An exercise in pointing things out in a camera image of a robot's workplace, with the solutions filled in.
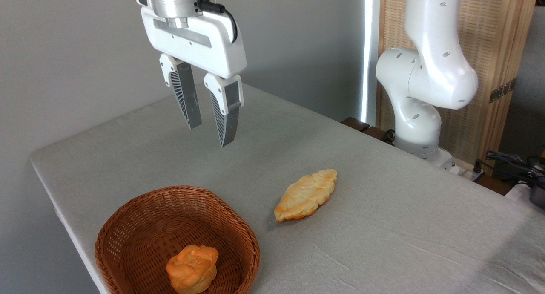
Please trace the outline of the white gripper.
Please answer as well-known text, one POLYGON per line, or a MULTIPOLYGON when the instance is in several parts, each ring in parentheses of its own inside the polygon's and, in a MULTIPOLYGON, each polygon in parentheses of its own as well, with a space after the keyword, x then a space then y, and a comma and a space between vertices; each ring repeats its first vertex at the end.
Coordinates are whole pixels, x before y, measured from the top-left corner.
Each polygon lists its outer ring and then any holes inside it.
POLYGON ((239 108, 244 105, 238 74, 247 66, 247 58, 241 34, 232 42, 231 20, 203 12, 189 17, 186 28, 172 28, 148 7, 141 7, 141 16, 152 47, 162 52, 159 61, 166 86, 174 91, 189 129, 202 123, 191 67, 194 65, 208 72, 203 80, 210 92, 221 147, 233 142, 239 108))

